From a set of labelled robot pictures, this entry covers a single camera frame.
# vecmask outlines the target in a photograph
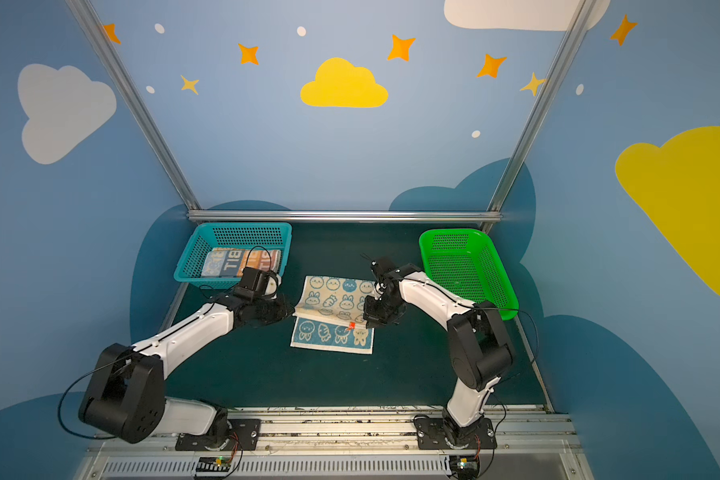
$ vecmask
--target wall mural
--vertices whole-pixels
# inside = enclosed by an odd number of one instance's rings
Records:
[[[720,295],[720,127],[682,132],[661,147],[634,144],[616,161],[616,176],[682,259]],[[691,199],[689,192],[700,194]]]
[[[576,5],[94,0],[200,204],[294,210],[388,210],[509,157]]]
[[[52,164],[95,132],[115,113],[109,85],[92,82],[75,67],[29,64],[21,69],[19,101],[29,117],[21,142],[32,160]]]

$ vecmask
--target green mat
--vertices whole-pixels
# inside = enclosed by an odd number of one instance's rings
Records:
[[[281,292],[297,302],[306,275],[373,280],[361,254],[421,265],[418,238],[438,227],[442,225],[294,224]],[[203,292],[190,286],[176,318],[186,318],[204,302]],[[506,326],[522,352],[516,325]],[[268,327],[247,326],[213,341],[171,374],[167,395],[228,407],[445,405],[451,398],[456,375],[445,331],[414,306],[399,325],[377,329],[373,355],[292,348],[292,331],[289,318]],[[501,400],[543,404],[527,355],[520,355],[508,376],[516,372],[520,374],[497,389]]]

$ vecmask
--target green basket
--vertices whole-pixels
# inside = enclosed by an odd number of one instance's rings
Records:
[[[471,228],[428,230],[418,239],[424,271],[442,287],[473,302],[489,300],[499,308],[518,308],[494,243],[488,235]],[[502,320],[518,314],[500,312]]]

